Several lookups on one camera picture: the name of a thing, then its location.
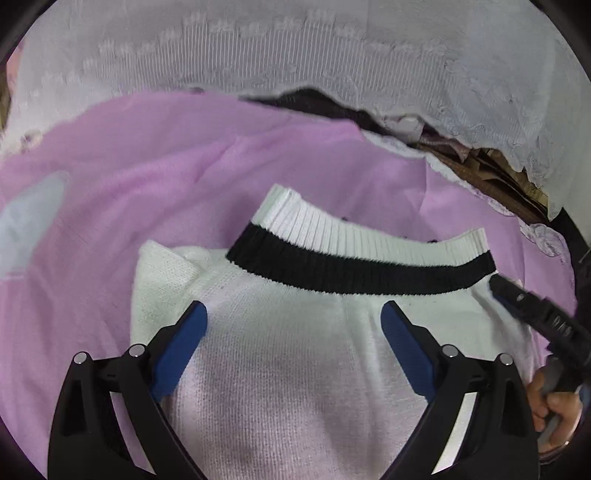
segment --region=metal screw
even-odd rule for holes
[[[85,352],[78,352],[77,354],[74,355],[74,363],[76,365],[81,365],[84,362],[86,362],[87,358],[88,358],[88,355],[86,355]]]
[[[137,358],[139,356],[142,356],[145,351],[146,347],[144,347],[141,343],[136,343],[135,345],[132,345],[130,347],[129,354]]]
[[[454,358],[460,353],[453,345],[443,345],[441,351],[443,352],[443,355],[448,356],[449,358]]]
[[[500,354],[499,360],[501,361],[501,363],[503,365],[506,365],[506,366],[513,365],[513,357],[511,355],[509,355],[508,353]]]

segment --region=human hand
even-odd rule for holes
[[[536,371],[531,383],[525,389],[534,418],[535,431],[541,432],[545,429],[544,418],[551,411],[560,415],[561,420],[548,442],[538,446],[540,453],[546,453],[565,445],[572,437],[583,412],[583,404],[578,393],[554,392],[544,398],[540,391],[543,386],[544,367]]]

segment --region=white ribbed trim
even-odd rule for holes
[[[280,185],[269,191],[252,223],[298,247],[403,265],[458,266],[489,249],[483,228],[430,244],[396,238],[332,217]]]

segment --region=black stripe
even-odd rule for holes
[[[344,258],[292,245],[250,223],[226,258],[292,287],[339,294],[429,295],[461,290],[493,273],[490,252],[457,267],[417,267]]]

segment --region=blue gripper pad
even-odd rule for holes
[[[435,397],[433,364],[408,329],[410,321],[396,305],[382,308],[382,331],[414,392],[430,403]]]
[[[200,303],[179,326],[154,367],[150,390],[156,401],[161,401],[177,388],[184,369],[206,331],[207,309]]]

